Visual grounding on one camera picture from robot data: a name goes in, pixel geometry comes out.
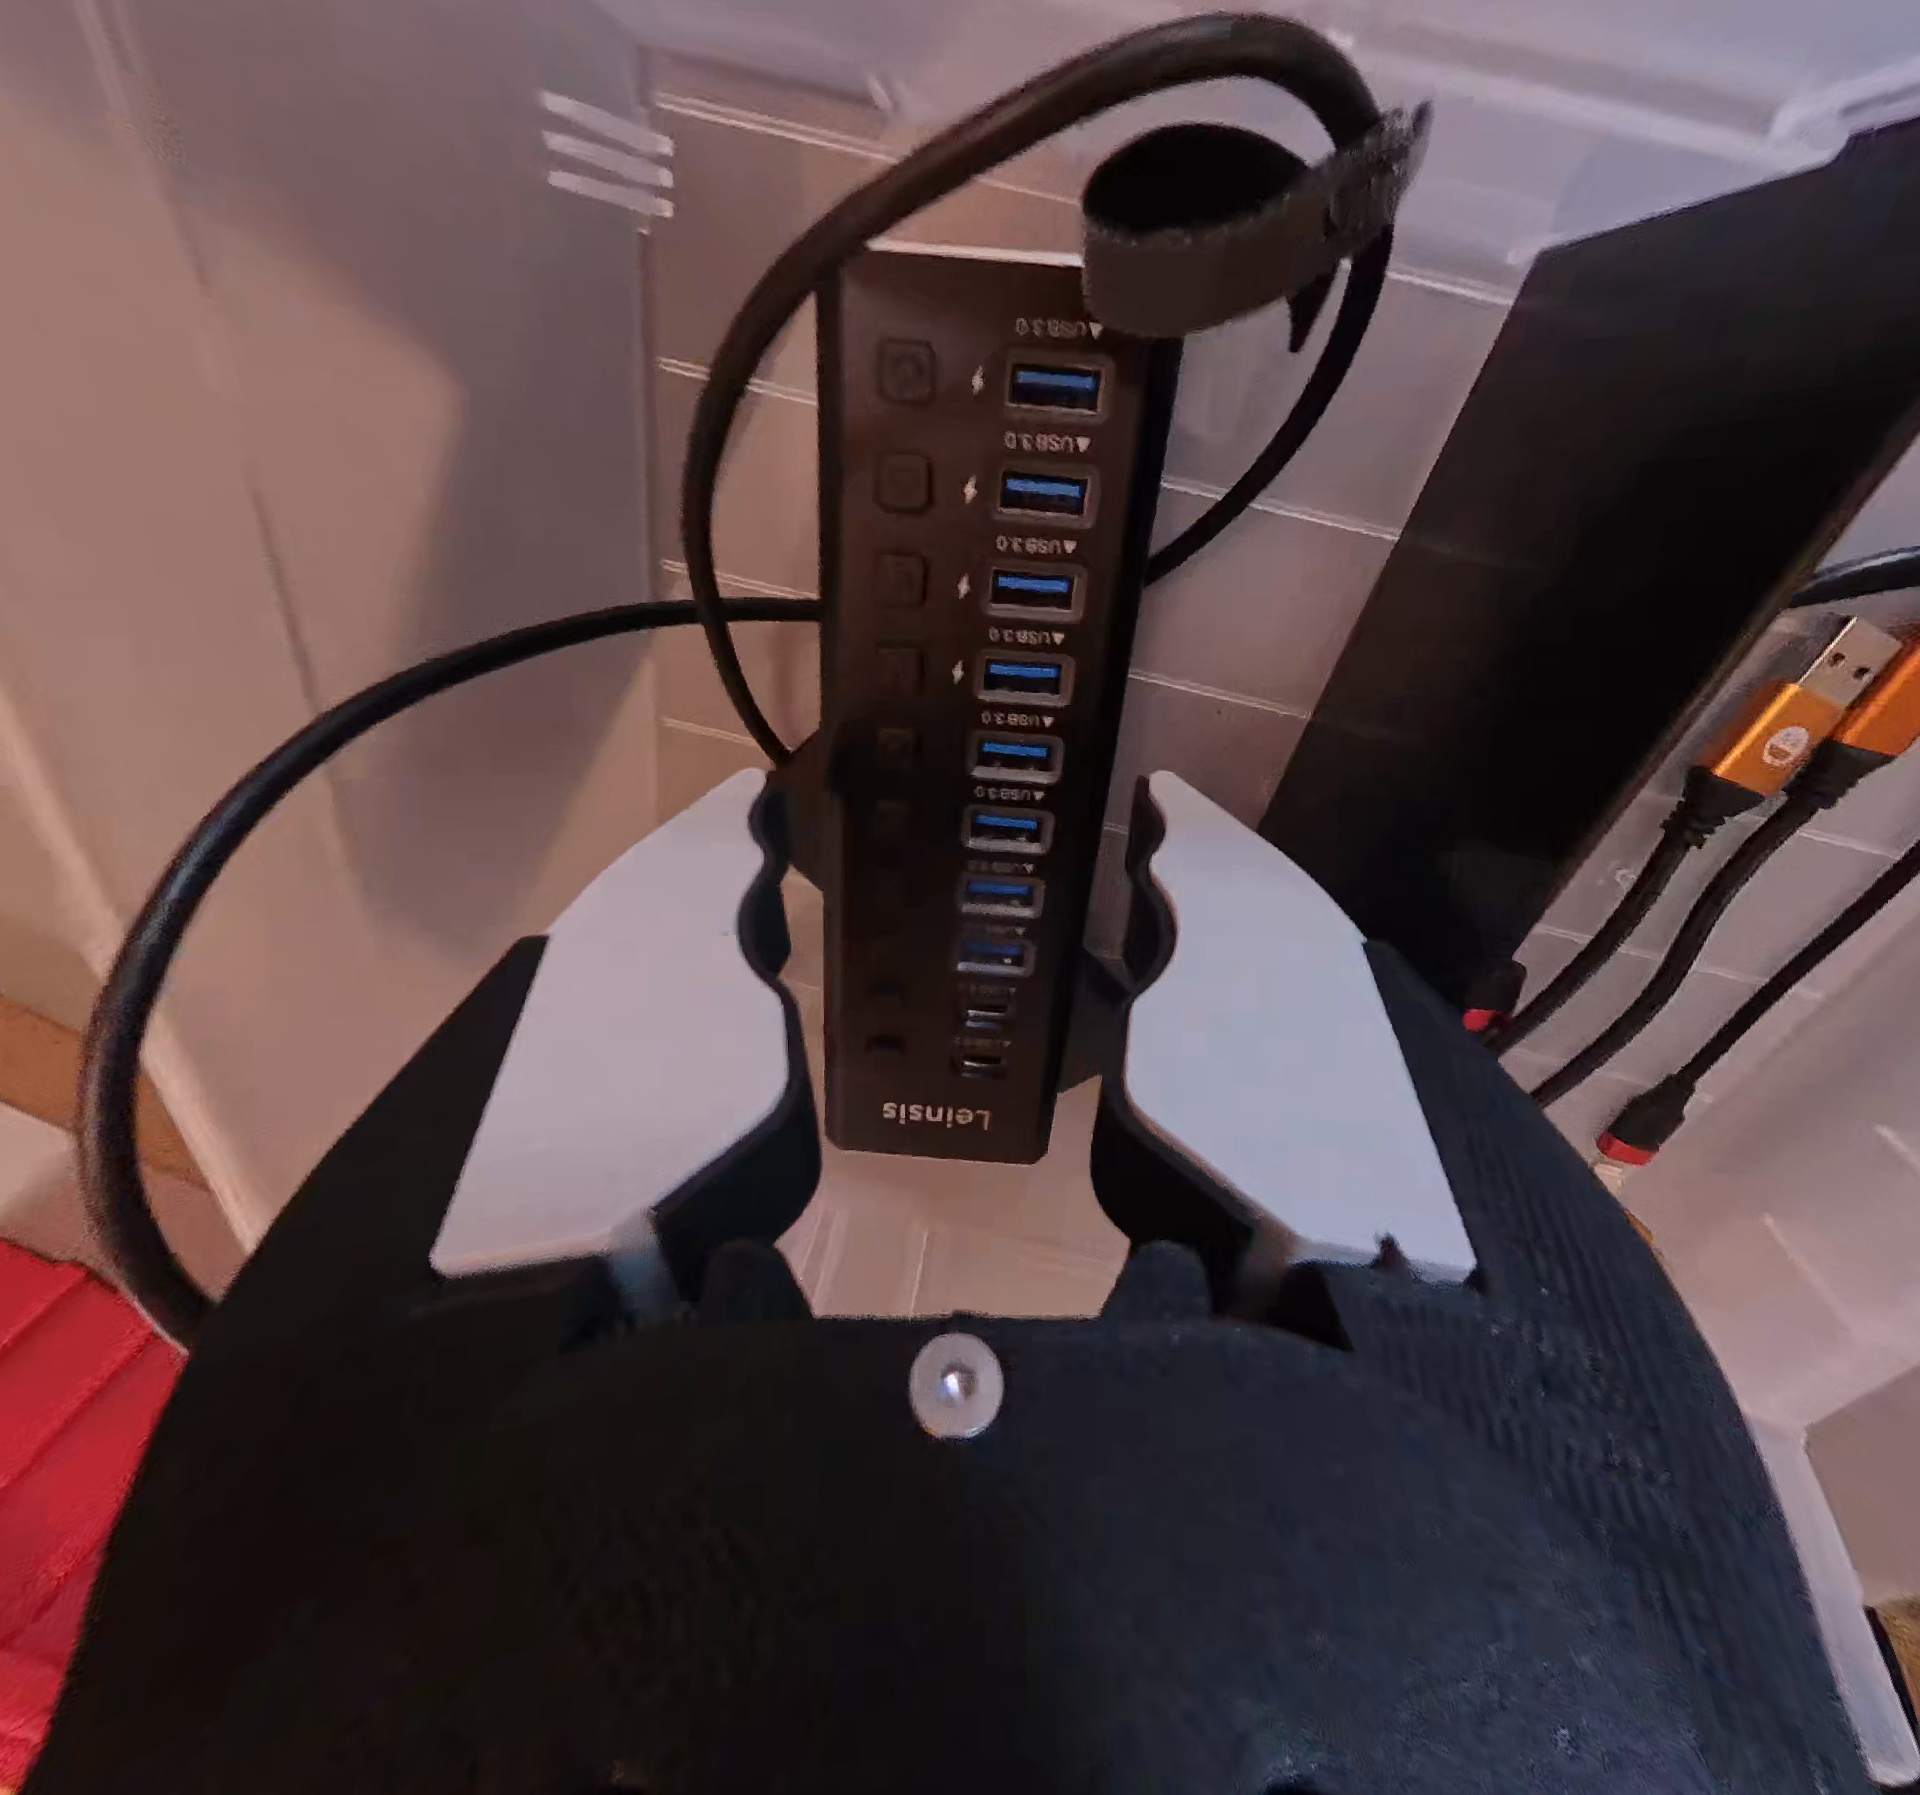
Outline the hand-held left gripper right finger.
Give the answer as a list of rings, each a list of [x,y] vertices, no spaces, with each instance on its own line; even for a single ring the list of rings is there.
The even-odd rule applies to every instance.
[[[1382,1254],[1465,1284],[1475,1249],[1353,920],[1173,773],[1136,781],[1124,880],[1091,1145],[1108,1220],[1213,1285]]]

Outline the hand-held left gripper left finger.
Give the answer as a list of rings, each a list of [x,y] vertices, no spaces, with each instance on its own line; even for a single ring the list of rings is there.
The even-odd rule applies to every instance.
[[[786,874],[784,802],[741,771],[552,920],[445,1207],[443,1279],[588,1259],[623,1294],[693,1294],[718,1249],[801,1220],[822,1149]]]

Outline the red tote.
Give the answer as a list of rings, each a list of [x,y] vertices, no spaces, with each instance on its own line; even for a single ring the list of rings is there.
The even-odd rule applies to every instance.
[[[3,1244],[3,1746],[51,1711],[82,1606],[180,1359],[101,1279]]]

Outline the clear plastic bin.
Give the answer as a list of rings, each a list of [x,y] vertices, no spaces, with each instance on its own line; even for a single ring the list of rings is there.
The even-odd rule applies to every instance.
[[[1398,949],[1465,1284],[1213,1285],[1092,1190],[1136,781],[1261,838],[1471,393],[1415,479],[1394,237],[1534,220],[1369,13],[3,0],[3,701],[180,1359],[29,1791],[1874,1791],[1728,1316]],[[1181,344],[1031,1165],[827,1132],[816,302],[881,241]],[[741,771],[809,1209],[693,1294],[443,1279],[549,927]]]

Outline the black flat box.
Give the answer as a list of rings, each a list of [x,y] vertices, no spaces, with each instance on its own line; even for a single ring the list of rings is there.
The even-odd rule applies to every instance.
[[[1456,1010],[1915,439],[1918,123],[1526,274],[1263,840]]]

